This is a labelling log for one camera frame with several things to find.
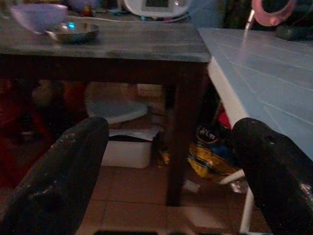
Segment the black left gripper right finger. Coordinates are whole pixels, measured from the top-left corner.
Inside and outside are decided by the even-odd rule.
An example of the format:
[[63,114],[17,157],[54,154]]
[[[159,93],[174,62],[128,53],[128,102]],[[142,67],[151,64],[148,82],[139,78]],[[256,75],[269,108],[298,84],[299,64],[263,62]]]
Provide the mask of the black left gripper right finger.
[[243,118],[232,128],[238,162],[275,235],[313,233],[313,162],[287,136]]

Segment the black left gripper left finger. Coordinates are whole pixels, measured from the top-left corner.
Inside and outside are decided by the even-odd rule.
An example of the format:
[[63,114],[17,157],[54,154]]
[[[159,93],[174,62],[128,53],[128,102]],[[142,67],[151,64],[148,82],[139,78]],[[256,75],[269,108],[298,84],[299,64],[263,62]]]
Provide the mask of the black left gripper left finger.
[[108,122],[102,117],[87,118],[67,129],[1,206],[1,234],[75,234],[93,194],[108,140]]

